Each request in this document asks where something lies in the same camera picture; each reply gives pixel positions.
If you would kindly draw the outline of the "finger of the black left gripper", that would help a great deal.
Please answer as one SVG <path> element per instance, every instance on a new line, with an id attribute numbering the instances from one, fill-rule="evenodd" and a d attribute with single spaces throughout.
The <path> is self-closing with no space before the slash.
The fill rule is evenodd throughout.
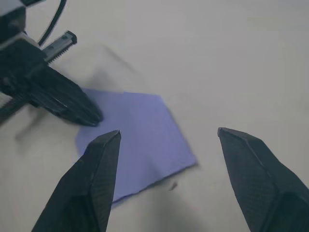
<path id="1" fill-rule="evenodd" d="M 47 97 L 55 98 L 58 101 L 63 100 L 65 97 L 71 97 L 74 99 L 78 97 L 88 97 L 76 83 L 74 83 L 58 71 L 54 70 L 53 68 L 48 67 L 46 69 L 46 74 L 47 77 L 45 78 L 45 80 L 47 84 L 47 89 L 45 93 L 47 94 Z M 99 110 L 99 122 L 101 122 L 102 120 L 103 114 L 102 111 Z"/>
<path id="2" fill-rule="evenodd" d="M 65 97 L 60 101 L 49 97 L 32 97 L 31 101 L 70 123 L 82 126 L 99 125 L 99 109 L 88 97 Z"/>

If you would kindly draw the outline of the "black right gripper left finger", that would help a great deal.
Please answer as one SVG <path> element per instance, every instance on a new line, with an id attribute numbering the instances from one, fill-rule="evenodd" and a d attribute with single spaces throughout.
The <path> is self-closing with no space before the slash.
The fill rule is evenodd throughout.
<path id="1" fill-rule="evenodd" d="M 98 136 L 62 176 L 34 232 L 104 232 L 113 201 L 120 150 L 118 130 Z"/>

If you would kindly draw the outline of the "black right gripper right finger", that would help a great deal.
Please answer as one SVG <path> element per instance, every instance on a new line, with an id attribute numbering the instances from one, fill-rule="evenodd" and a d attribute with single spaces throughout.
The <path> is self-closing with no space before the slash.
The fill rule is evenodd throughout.
<path id="1" fill-rule="evenodd" d="M 307 232 L 309 189 L 259 138 L 229 128 L 218 137 L 235 197 L 252 232 Z"/>

